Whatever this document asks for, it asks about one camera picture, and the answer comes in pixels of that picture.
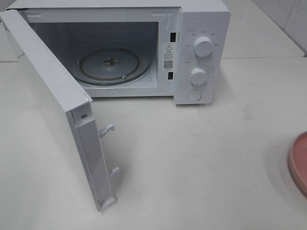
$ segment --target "white table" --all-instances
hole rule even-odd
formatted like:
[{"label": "white table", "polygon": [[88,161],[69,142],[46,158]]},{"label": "white table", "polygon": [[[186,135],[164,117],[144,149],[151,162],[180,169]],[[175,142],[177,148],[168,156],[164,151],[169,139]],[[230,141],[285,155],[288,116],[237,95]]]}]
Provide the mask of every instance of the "white table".
[{"label": "white table", "polygon": [[[302,57],[304,52],[252,1],[224,0],[231,19],[222,58]],[[0,25],[0,62],[16,61]]]},{"label": "white table", "polygon": [[0,63],[0,229],[305,230],[287,154],[307,129],[307,59],[224,59],[211,105],[94,100],[118,202],[97,213],[35,108]]}]

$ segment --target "open microwave door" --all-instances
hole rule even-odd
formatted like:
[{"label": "open microwave door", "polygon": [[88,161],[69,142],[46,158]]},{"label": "open microwave door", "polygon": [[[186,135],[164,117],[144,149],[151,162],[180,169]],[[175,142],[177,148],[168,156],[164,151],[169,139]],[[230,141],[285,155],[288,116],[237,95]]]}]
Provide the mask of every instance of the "open microwave door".
[{"label": "open microwave door", "polygon": [[115,201],[100,143],[114,127],[97,130],[92,99],[18,11],[1,12],[0,18],[43,118],[99,211]]}]

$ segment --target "sticker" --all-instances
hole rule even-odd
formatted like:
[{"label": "sticker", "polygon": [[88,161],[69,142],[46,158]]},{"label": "sticker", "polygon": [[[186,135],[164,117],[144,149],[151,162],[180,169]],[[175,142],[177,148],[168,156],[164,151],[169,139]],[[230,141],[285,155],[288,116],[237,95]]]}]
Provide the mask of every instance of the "sticker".
[{"label": "sticker", "polygon": [[172,71],[177,64],[177,43],[162,43],[160,60],[164,70]]}]

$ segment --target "white microwave oven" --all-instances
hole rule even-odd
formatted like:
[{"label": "white microwave oven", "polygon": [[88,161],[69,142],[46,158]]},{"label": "white microwave oven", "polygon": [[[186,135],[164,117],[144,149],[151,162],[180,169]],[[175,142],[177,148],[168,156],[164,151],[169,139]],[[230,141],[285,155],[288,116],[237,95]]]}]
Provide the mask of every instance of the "white microwave oven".
[{"label": "white microwave oven", "polygon": [[17,0],[0,18],[39,109],[100,210],[115,200],[117,169],[106,170],[99,140],[114,126],[97,130],[92,97],[210,103],[230,13],[221,0]]}]

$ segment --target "power level knob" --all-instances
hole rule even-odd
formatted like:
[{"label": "power level knob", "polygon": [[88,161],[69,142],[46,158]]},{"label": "power level knob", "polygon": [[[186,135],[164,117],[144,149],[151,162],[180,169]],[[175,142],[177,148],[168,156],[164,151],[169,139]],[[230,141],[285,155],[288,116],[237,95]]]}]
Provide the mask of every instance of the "power level knob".
[{"label": "power level knob", "polygon": [[193,85],[202,85],[207,80],[207,71],[203,68],[195,68],[191,71],[190,81]]},{"label": "power level knob", "polygon": [[201,36],[194,42],[194,52],[199,57],[205,57],[211,54],[213,42],[208,36]]}]

